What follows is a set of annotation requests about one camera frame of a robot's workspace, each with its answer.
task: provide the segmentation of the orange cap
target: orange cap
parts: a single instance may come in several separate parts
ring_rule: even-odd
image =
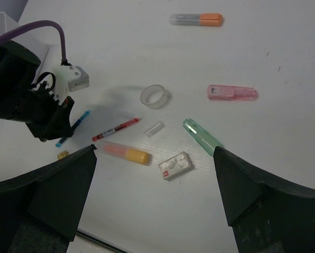
[[[200,15],[200,24],[204,26],[221,26],[223,21],[222,14],[203,13]]]

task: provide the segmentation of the blue pen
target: blue pen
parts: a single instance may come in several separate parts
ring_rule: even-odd
[[[84,118],[86,118],[87,115],[89,115],[90,110],[87,110],[86,112],[84,112],[84,114],[77,120],[77,122],[75,122],[72,126],[72,130],[73,132],[76,130],[76,128],[82,123],[82,121],[84,120]],[[67,137],[61,138],[59,140],[59,142],[56,143],[56,147],[60,148],[62,146],[62,144],[67,140]]]

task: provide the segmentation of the white table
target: white table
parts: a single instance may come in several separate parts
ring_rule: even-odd
[[[168,23],[171,13],[204,12],[222,13],[223,26]],[[250,163],[315,188],[315,0],[29,0],[21,24],[42,19],[62,25],[68,60],[90,75],[90,87],[71,94],[71,120],[92,113],[62,150],[90,144],[123,121],[114,111],[127,110],[142,122],[109,140],[154,156],[145,167],[98,154],[80,228],[135,253],[237,251],[213,160],[182,128],[185,118]],[[43,70],[58,64],[57,31],[33,34],[52,45]],[[139,96],[155,83],[173,97],[153,111]],[[209,84],[255,87],[260,97],[209,101]],[[165,129],[146,138],[158,120]],[[54,144],[0,120],[0,180],[56,160]],[[181,151],[195,169],[162,180],[157,164]]]

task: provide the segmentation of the tape roll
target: tape roll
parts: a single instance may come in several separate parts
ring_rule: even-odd
[[[148,102],[148,98],[156,92],[161,92],[161,97],[155,101],[155,102]],[[168,91],[159,84],[153,84],[151,86],[148,86],[146,89],[144,89],[140,95],[140,101],[143,103],[145,106],[147,106],[149,109],[160,109],[163,107],[165,104],[167,104],[169,100],[169,93]]]

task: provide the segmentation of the red pen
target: red pen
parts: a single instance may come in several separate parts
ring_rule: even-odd
[[[127,128],[130,125],[133,125],[133,124],[137,123],[139,120],[140,120],[140,118],[134,118],[133,120],[129,120],[129,121],[125,122],[125,123],[122,123],[121,125],[118,125],[118,126],[112,128],[112,129],[109,129],[106,132],[98,134],[97,136],[93,137],[92,140],[93,141],[97,141],[99,139],[102,139],[102,138],[104,138],[106,136],[109,136],[109,135],[111,135],[111,134],[113,134],[113,133],[115,133],[115,132],[117,132],[117,131],[119,131],[121,129]]]

